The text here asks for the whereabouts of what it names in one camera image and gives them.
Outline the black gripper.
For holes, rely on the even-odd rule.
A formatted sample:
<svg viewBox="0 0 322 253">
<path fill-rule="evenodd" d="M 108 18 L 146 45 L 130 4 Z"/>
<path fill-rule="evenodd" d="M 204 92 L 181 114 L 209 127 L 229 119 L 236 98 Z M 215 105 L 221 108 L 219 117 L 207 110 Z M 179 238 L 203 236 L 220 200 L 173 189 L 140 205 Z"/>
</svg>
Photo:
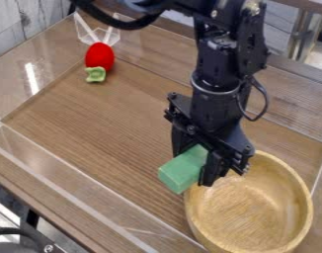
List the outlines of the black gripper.
<svg viewBox="0 0 322 253">
<path fill-rule="evenodd" d="M 176 157 L 193 145 L 207 150 L 197 185 L 211 187 L 229 170 L 243 175 L 255 148 L 240 127 L 251 85 L 236 83 L 227 89 L 192 85 L 192 96 L 168 93 L 164 118 L 171 123 L 171 148 Z"/>
</svg>

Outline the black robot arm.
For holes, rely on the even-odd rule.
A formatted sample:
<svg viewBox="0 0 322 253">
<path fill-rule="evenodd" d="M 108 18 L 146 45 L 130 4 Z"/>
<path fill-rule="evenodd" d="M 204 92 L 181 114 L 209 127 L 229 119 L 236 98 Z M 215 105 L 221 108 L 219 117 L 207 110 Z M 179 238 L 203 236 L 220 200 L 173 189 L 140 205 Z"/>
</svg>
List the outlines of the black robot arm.
<svg viewBox="0 0 322 253">
<path fill-rule="evenodd" d="M 69 0 L 92 18 L 125 31 L 146 27 L 165 11 L 192 18 L 197 49 L 189 76 L 192 95 L 167 95 L 164 118 L 171 123 L 172 158 L 196 148 L 197 174 L 185 174 L 176 186 L 209 187 L 229 171 L 248 170 L 255 148 L 240 121 L 255 121 L 245 112 L 251 91 L 267 90 L 255 79 L 265 69 L 268 48 L 264 37 L 267 3 L 263 0 L 118 0 L 141 17 L 124 22 L 93 5 L 93 0 Z"/>
</svg>

